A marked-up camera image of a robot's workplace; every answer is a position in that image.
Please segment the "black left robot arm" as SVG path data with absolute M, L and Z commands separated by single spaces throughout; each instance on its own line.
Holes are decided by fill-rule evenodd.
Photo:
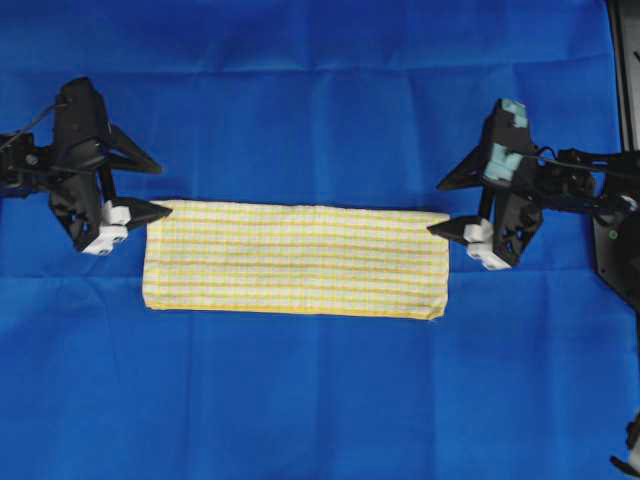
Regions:
M 52 145 L 38 147 L 30 133 L 1 137 L 1 196 L 49 195 L 49 209 L 79 253 L 103 256 L 129 232 L 168 217 L 172 209 L 116 193 L 113 172 L 157 173 L 147 159 L 114 154 L 97 139 L 69 151 L 71 164 L 54 159 Z

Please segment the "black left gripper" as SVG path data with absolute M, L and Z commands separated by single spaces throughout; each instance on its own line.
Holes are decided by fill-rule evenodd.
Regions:
M 117 197 L 113 170 L 161 174 L 162 167 L 113 123 L 107 149 L 80 144 L 69 151 L 65 177 L 49 195 L 49 207 L 82 254 L 105 256 L 133 230 L 168 217 L 172 209 L 132 197 Z

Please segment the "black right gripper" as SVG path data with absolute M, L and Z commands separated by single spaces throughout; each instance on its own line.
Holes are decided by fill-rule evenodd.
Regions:
M 532 200 L 507 190 L 486 187 L 480 180 L 486 162 L 474 147 L 436 186 L 438 191 L 481 187 L 476 216 L 460 216 L 431 225 L 430 234 L 467 245 L 467 255 L 487 270 L 515 267 L 543 221 Z

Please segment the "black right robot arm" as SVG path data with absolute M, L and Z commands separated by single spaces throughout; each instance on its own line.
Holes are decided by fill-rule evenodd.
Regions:
M 633 308 L 639 306 L 639 154 L 575 149 L 529 153 L 495 144 L 473 150 L 439 184 L 443 191 L 481 188 L 478 212 L 429 227 L 466 248 L 488 270 L 518 265 L 546 210 L 594 221 L 596 271 Z

